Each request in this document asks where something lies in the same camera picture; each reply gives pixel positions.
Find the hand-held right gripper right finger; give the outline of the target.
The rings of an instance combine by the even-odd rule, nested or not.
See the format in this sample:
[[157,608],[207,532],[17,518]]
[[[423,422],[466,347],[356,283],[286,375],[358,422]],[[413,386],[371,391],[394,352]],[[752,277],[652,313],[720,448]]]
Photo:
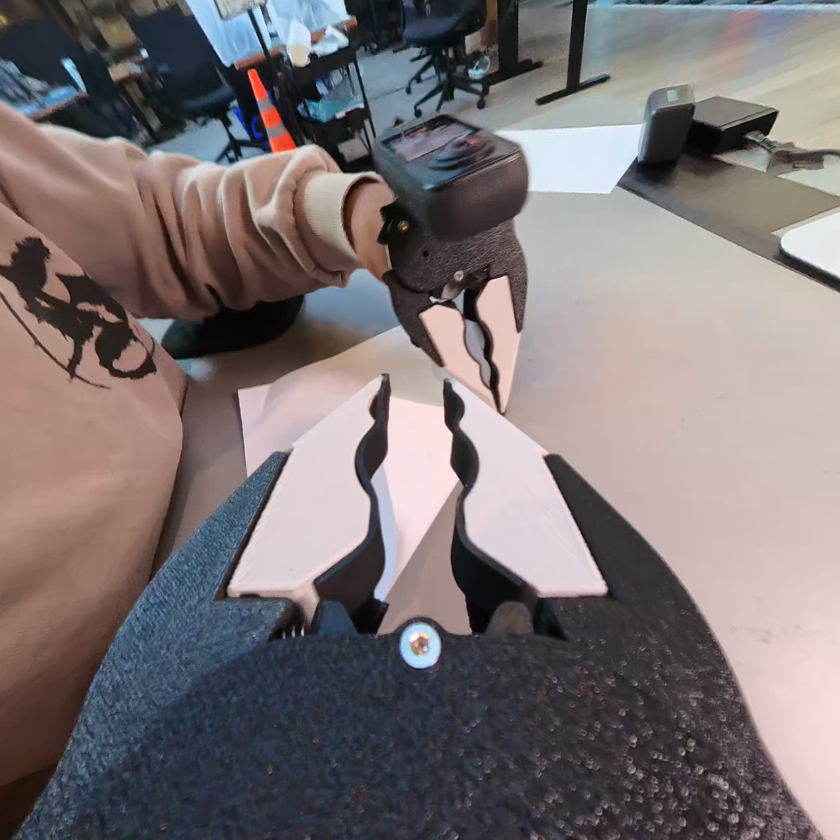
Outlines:
[[550,454],[456,380],[444,383],[444,420],[462,486],[450,563],[469,625],[487,627],[506,602],[536,616],[549,600],[606,596]]

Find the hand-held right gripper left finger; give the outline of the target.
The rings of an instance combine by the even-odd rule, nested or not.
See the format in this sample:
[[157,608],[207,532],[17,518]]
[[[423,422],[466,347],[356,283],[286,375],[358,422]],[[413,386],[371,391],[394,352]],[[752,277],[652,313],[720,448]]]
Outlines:
[[373,477],[389,446],[388,374],[376,376],[283,454],[226,595],[290,601],[309,626],[327,602],[350,619],[373,602],[385,541]]

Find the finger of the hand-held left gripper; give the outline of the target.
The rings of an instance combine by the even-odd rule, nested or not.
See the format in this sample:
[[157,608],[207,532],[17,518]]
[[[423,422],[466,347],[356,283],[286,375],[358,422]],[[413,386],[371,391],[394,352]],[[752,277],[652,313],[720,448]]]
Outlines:
[[485,334],[490,390],[498,412],[505,415],[520,344],[508,276],[489,280],[480,293],[480,326]]
[[485,340],[479,359],[469,350],[467,321],[458,309],[437,304],[422,312],[419,318],[440,359],[438,365],[499,414],[504,414],[501,388],[504,355],[498,354],[505,350],[504,308],[486,304],[476,309],[479,332]]

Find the white paper sheet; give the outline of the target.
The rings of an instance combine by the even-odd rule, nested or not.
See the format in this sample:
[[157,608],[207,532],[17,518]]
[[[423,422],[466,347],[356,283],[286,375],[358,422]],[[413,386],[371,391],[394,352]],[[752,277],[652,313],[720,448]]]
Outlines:
[[530,193],[608,194],[635,162],[642,124],[503,130],[521,147]]
[[[392,396],[388,451],[373,477],[385,541],[385,570],[374,600],[354,619],[362,634],[385,636],[406,624],[431,622],[444,630],[459,606],[460,635],[481,634],[488,626],[470,626],[466,602],[451,563],[456,504],[462,486],[450,466],[452,437],[445,423],[444,381],[431,360],[396,329],[330,360],[289,374],[284,380],[239,394],[248,473],[275,455],[286,453],[308,430],[331,414],[376,376],[388,374]],[[445,609],[443,614],[438,609]],[[529,633],[532,616],[516,613],[517,631]]]

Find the person's left forearm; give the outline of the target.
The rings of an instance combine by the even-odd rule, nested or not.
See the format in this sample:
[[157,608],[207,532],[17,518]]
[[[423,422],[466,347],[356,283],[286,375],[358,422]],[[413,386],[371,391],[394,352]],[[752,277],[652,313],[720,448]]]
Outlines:
[[183,320],[345,287],[363,268],[344,199],[358,181],[384,182],[341,172],[311,145],[229,167],[156,153],[133,175],[142,209],[119,299],[140,317]]

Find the grey desk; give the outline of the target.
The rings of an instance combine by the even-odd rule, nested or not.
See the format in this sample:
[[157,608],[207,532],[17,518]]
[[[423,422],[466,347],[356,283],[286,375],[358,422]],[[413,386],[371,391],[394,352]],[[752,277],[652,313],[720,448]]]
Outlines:
[[536,193],[508,417],[676,572],[838,838],[838,293],[622,188]]

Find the wood-top desk with black legs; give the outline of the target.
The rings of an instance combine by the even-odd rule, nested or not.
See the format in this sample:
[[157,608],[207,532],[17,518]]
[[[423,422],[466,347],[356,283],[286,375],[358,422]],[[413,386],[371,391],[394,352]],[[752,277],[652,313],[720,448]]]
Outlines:
[[547,107],[606,84],[610,75],[585,72],[590,12],[597,2],[497,2],[497,65],[491,85],[524,77],[538,81],[535,105]]

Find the black utility cart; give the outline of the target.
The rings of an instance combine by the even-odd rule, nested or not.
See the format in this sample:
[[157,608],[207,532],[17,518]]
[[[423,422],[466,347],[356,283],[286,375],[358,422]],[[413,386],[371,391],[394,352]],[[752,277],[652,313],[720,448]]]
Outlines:
[[360,172],[372,160],[376,129],[360,63],[363,39],[356,17],[311,34],[301,66],[289,47],[283,72],[297,111],[302,138],[329,152],[345,172]]

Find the black office chair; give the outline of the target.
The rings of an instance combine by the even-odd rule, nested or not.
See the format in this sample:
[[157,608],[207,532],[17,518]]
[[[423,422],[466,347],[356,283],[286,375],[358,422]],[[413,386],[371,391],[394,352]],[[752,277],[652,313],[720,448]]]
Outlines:
[[440,112],[443,105],[455,99],[457,91],[475,96],[479,110],[487,105],[490,85],[486,78],[471,79],[466,54],[466,38],[483,29],[486,20],[486,2],[432,2],[429,14],[404,28],[404,44],[429,55],[426,64],[408,80],[406,94],[411,94],[425,70],[434,69],[437,79],[437,85],[414,103],[416,119],[423,116],[422,106],[428,100],[438,96],[435,111]]
[[268,151],[266,142],[252,138],[248,129],[244,139],[234,135],[231,113],[238,105],[237,92],[194,17],[169,7],[148,16],[132,14],[129,24],[174,113],[184,120],[222,125],[227,145],[216,163],[237,162],[245,149]]

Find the orange traffic cone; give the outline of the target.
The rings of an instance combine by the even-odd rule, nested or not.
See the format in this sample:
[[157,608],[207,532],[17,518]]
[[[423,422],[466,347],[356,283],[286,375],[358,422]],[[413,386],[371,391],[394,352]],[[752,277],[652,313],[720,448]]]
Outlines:
[[275,154],[295,151],[297,146],[281,120],[266,86],[257,69],[248,70],[248,81],[259,109],[270,151]]

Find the grey black power adapter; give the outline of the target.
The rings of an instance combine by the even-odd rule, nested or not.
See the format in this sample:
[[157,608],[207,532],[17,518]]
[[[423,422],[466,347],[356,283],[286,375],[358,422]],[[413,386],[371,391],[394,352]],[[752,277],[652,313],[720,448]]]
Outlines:
[[640,165],[669,165],[680,157],[696,108],[691,85],[658,88],[647,98],[637,149]]

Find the black power brick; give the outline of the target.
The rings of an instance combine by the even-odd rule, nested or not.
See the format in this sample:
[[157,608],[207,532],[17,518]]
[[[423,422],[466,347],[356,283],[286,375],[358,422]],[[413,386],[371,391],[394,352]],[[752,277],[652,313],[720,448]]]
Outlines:
[[746,135],[767,135],[779,110],[759,103],[712,97],[696,103],[686,138],[686,149],[709,156],[724,154],[743,146]]

